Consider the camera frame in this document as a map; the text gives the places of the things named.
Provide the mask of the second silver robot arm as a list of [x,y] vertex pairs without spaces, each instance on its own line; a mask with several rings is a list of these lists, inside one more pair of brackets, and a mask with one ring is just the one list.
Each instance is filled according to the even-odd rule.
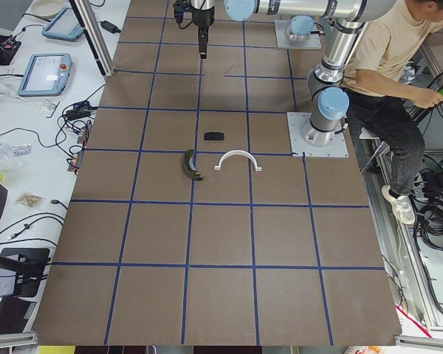
[[304,41],[310,36],[314,26],[313,18],[297,15],[288,21],[284,34],[290,41]]

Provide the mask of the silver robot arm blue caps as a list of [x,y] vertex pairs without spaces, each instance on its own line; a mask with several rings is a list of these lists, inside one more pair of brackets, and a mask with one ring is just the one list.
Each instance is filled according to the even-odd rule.
[[309,121],[301,128],[303,140],[315,147],[330,143],[340,119],[346,116],[349,99],[338,88],[343,71],[365,24],[385,15],[394,1],[225,1],[224,9],[234,21],[246,21],[255,13],[308,15],[336,20],[321,62],[308,76],[314,104]]

